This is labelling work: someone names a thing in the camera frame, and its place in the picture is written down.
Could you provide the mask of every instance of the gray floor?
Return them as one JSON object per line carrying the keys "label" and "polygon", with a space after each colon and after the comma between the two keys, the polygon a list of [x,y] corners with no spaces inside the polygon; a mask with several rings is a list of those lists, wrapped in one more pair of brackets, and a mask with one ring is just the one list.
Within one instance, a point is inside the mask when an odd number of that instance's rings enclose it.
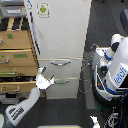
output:
{"label": "gray floor", "polygon": [[[91,89],[90,67],[88,64],[92,44],[108,47],[111,37],[115,33],[126,36],[120,23],[120,12],[128,8],[128,1],[120,0],[92,0],[91,15],[85,45],[83,70],[81,72],[80,89],[77,99],[47,100],[40,98],[36,105],[28,112],[17,128],[36,128],[39,125],[79,125],[83,128],[92,128],[91,115],[97,116],[101,128],[105,119],[97,109],[100,104],[93,96]],[[4,114],[7,105],[0,104],[0,113]]]}

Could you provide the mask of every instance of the cabinet drawer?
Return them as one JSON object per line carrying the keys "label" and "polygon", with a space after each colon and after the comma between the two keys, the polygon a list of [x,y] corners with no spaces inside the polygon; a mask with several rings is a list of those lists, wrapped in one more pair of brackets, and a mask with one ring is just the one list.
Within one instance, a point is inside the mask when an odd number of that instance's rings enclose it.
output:
{"label": "cabinet drawer", "polygon": [[24,67],[0,67],[0,77],[16,77],[19,75],[36,76],[36,65]]}
{"label": "cabinet drawer", "polygon": [[78,85],[78,79],[69,80],[64,84],[55,83],[46,90],[47,99],[77,98]]}
{"label": "cabinet drawer", "polygon": [[26,93],[36,87],[36,81],[0,83],[0,93]]}
{"label": "cabinet drawer", "polygon": [[82,59],[77,60],[42,60],[38,61],[40,67],[46,67],[44,76],[50,78],[52,75],[55,78],[79,77]]}
{"label": "cabinet drawer", "polygon": [[31,49],[0,50],[0,66],[34,65],[35,61]]}
{"label": "cabinet drawer", "polygon": [[0,49],[31,48],[27,30],[0,32],[0,41]]}

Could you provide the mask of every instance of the white robot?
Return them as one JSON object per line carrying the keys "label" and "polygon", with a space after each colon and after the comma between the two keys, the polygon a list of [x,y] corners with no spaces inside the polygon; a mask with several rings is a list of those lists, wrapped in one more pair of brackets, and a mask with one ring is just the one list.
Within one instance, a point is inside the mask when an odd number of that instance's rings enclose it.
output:
{"label": "white robot", "polygon": [[92,69],[93,91],[104,103],[117,104],[128,90],[128,37],[114,34],[111,46],[96,48]]}
{"label": "white robot", "polygon": [[13,128],[17,126],[24,115],[33,107],[40,97],[40,92],[47,89],[54,84],[54,77],[51,80],[47,80],[43,76],[43,72],[46,67],[39,68],[36,76],[37,87],[33,88],[30,92],[29,98],[20,102],[17,105],[11,105],[6,109],[5,117],[0,114],[0,128]]}

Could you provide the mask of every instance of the white refrigerator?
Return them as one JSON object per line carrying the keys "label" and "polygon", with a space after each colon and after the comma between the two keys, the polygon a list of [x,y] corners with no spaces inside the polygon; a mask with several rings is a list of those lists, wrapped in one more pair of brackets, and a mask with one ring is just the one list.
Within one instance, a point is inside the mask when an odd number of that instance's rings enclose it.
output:
{"label": "white refrigerator", "polygon": [[77,98],[91,0],[24,0],[47,99]]}

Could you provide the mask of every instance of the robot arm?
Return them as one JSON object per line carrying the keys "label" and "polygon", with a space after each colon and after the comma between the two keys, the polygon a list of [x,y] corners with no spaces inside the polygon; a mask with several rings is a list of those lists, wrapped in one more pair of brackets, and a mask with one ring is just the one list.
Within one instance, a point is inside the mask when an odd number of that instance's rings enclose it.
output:
{"label": "robot arm", "polygon": [[46,70],[46,67],[39,68],[36,76],[36,86],[30,92],[29,98],[20,102],[17,105],[11,105],[6,109],[6,120],[3,125],[3,128],[12,128],[16,126],[24,115],[33,107],[40,97],[40,91],[45,90],[54,84],[54,77],[51,80],[47,80],[43,76],[43,72]]}
{"label": "robot arm", "polygon": [[6,115],[9,121],[16,126],[24,115],[33,107],[40,97],[40,90],[35,87],[31,90],[29,98],[17,105],[11,105],[6,109]]}

